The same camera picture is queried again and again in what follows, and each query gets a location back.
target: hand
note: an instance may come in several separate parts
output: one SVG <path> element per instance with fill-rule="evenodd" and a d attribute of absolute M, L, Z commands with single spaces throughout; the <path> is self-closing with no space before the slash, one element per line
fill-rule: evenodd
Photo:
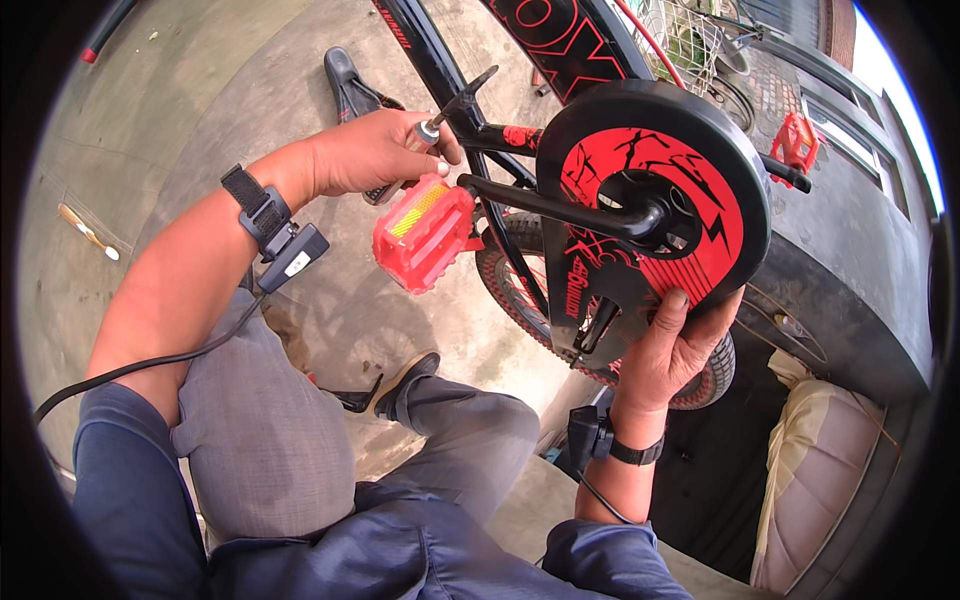
<path fill-rule="evenodd" d="M 363 192 L 418 180 L 427 173 L 446 177 L 450 164 L 460 164 L 460 146 L 446 123 L 429 154 L 404 148 L 414 126 L 433 117 L 428 112 L 382 109 L 303 140 L 314 157 L 314 196 Z M 438 158 L 440 154 L 446 162 Z"/>
<path fill-rule="evenodd" d="M 617 412 L 665 412 L 670 398 L 703 370 L 730 329 L 741 299 L 742 287 L 684 328 L 690 298 L 681 289 L 667 292 L 646 335 L 623 357 Z"/>

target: blue sleeve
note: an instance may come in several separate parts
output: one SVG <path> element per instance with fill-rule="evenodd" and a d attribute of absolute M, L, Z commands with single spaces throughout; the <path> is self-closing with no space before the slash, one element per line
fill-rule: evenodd
<path fill-rule="evenodd" d="M 564 521 L 547 536 L 543 570 L 577 588 L 614 598 L 692 600 L 667 570 L 649 523 Z"/>
<path fill-rule="evenodd" d="M 117 383 L 91 390 L 73 446 L 73 511 L 133 597 L 202 593 L 206 557 L 170 431 L 143 396 Z"/>

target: gray pants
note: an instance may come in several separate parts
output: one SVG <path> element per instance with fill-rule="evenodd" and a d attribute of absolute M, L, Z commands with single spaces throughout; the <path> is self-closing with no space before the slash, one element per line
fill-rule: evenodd
<path fill-rule="evenodd" d="M 251 302 L 238 290 L 211 339 Z M 343 410 L 290 365 L 259 311 L 193 361 L 171 436 L 178 455 L 190 458 L 200 510 L 217 541 L 306 536 L 352 514 L 354 460 Z M 433 375 L 400 391 L 396 413 L 427 441 L 380 481 L 432 492 L 480 523 L 540 433 L 537 414 L 520 400 Z"/>

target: yellow reflector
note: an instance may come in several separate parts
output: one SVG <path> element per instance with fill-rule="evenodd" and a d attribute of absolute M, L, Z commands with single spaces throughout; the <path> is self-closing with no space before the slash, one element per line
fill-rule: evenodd
<path fill-rule="evenodd" d="M 417 224 L 417 221 L 420 220 L 427 210 L 430 210 L 430 207 L 437 203 L 437 200 L 448 191 L 450 188 L 445 185 L 434 185 L 428 190 L 423 192 L 423 197 L 417 200 L 417 203 L 414 204 L 410 210 L 407 211 L 407 214 L 403 215 L 403 218 L 396 222 L 394 228 L 390 230 L 391 235 L 396 239 L 402 239 L 414 225 Z"/>

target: chain guard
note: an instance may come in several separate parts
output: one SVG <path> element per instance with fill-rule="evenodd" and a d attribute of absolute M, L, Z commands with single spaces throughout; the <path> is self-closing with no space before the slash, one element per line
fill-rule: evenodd
<path fill-rule="evenodd" d="M 688 227 L 682 250 L 658 252 L 542 219 L 554 348 L 571 361 L 580 356 L 580 366 L 615 372 L 667 290 L 684 288 L 694 315 L 705 312 L 756 272 L 770 243 L 763 163 L 730 117 L 702 98 L 665 83 L 599 84 L 543 132 L 537 153 L 543 196 L 629 211 L 629 194 L 622 204 L 598 203 L 601 185 L 611 181 L 605 194 L 614 189 L 624 170 L 630 181 L 652 182 L 644 193 L 666 194 L 673 216 L 698 224 Z M 620 313 L 583 354 L 574 341 L 592 297 L 613 300 Z"/>

